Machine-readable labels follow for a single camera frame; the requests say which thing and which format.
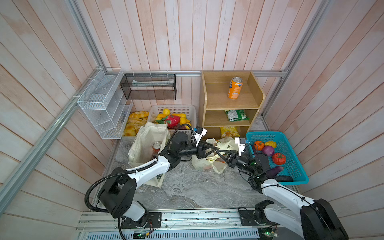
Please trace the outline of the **yellow plastic bag orange print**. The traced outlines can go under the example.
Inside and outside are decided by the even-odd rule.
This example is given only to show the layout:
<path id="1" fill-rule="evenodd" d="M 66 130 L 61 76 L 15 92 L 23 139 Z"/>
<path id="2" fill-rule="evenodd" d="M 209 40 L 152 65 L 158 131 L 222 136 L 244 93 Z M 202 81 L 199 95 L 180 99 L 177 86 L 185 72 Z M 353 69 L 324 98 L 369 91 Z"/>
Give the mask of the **yellow plastic bag orange print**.
<path id="1" fill-rule="evenodd" d="M 231 137 L 226 137 L 220 140 L 207 139 L 206 143 L 213 145 L 219 150 L 239 150 L 235 139 Z M 192 156 L 192 165 L 198 171 L 213 169 L 213 171 L 217 174 L 221 174 L 228 166 L 225 160 L 222 159 L 216 152 L 213 152 L 206 158 L 202 159 Z"/>

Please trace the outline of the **red soda can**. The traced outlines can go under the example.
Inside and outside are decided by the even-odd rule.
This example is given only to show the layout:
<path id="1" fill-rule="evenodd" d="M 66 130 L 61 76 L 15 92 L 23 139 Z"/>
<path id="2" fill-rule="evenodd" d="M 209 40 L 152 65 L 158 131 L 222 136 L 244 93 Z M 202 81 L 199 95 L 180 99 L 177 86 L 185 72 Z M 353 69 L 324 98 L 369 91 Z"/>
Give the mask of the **red soda can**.
<path id="1" fill-rule="evenodd" d="M 155 155 L 158 155 L 161 149 L 162 143 L 159 141 L 154 142 L 152 148 Z"/>

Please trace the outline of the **cream canvas tote bag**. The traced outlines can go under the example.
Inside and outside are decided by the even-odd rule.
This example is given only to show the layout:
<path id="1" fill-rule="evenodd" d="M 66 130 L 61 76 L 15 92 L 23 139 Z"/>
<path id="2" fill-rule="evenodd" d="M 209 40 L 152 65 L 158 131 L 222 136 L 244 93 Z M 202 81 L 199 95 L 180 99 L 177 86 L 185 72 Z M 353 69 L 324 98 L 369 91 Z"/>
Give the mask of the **cream canvas tote bag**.
<path id="1" fill-rule="evenodd" d="M 155 157 L 153 145 L 160 142 L 160 150 L 163 150 L 170 137 L 167 124 L 148 122 L 140 128 L 129 150 L 131 167 L 128 168 L 128 171 L 134 171 L 130 178 L 136 179 L 137 187 L 144 184 L 161 187 L 164 177 L 158 180 L 158 176 L 168 172 L 170 163 L 165 157 Z"/>

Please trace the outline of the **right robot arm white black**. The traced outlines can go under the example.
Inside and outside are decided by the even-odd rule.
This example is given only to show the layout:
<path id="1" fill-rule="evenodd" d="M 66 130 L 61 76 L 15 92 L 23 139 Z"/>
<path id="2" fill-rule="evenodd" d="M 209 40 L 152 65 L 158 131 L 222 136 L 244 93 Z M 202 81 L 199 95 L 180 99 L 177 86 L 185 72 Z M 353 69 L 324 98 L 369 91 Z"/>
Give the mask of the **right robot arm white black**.
<path id="1" fill-rule="evenodd" d="M 264 154 L 250 156 L 235 150 L 217 150 L 217 154 L 231 168 L 249 175 L 246 180 L 251 188 L 267 196 L 255 205 L 253 211 L 238 209 L 244 225 L 270 228 L 280 225 L 305 240 L 347 240 L 349 236 L 329 202 L 314 200 L 296 193 L 277 182 L 282 166 L 263 168 L 257 158 L 267 160 Z"/>

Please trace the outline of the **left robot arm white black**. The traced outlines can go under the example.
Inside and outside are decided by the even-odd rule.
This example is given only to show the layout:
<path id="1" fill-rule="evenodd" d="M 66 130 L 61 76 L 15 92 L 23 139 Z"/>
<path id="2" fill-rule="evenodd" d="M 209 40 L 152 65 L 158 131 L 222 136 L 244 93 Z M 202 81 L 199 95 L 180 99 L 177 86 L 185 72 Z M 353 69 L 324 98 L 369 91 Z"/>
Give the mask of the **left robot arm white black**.
<path id="1" fill-rule="evenodd" d="M 212 144 L 198 142 L 195 134 L 174 132 L 159 154 L 137 168 L 113 172 L 93 183 L 85 194 L 86 207 L 94 212 L 109 213 L 114 219 L 129 218 L 140 222 L 148 210 L 134 196 L 138 187 L 152 178 L 175 168 L 184 157 L 206 158 L 217 150 Z"/>

